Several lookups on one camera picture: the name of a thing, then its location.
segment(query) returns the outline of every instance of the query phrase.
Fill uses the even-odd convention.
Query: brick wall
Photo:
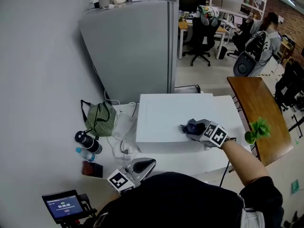
[[[281,15],[284,18],[283,24],[279,24],[277,30],[281,35],[287,34],[295,41],[292,57],[304,66],[304,57],[301,55],[304,48],[304,15],[281,0],[267,0],[264,16],[269,12],[274,12],[277,16]]]

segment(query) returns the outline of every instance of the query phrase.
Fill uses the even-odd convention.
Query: white wall
[[[80,99],[99,103],[77,21],[90,0],[0,0],[0,227],[58,227],[41,195],[109,192],[75,152]]]

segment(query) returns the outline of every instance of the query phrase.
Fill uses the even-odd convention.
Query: computer monitor
[[[239,16],[234,16],[234,22],[241,25],[243,24],[243,18]]]
[[[57,224],[86,217],[76,190],[43,195],[42,199]]]
[[[194,12],[199,5],[206,5],[206,0],[180,0],[179,10],[183,12]]]

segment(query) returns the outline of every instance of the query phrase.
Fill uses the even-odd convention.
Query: small screen device
[[[76,190],[43,195],[42,199],[57,224],[87,216]]]

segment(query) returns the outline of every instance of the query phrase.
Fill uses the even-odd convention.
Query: striped shirt
[[[257,33],[262,25],[263,21],[261,20],[257,20],[253,23],[251,30],[250,30],[250,34],[253,35],[255,33]],[[271,34],[273,32],[275,32],[275,30],[271,29],[271,28],[267,28],[266,30],[267,34]],[[275,37],[275,38],[270,38],[270,50],[268,51],[268,53],[260,59],[260,65],[264,66],[266,64],[266,62],[271,58],[272,54],[276,54],[277,51],[279,50],[281,45],[281,38],[280,37]]]

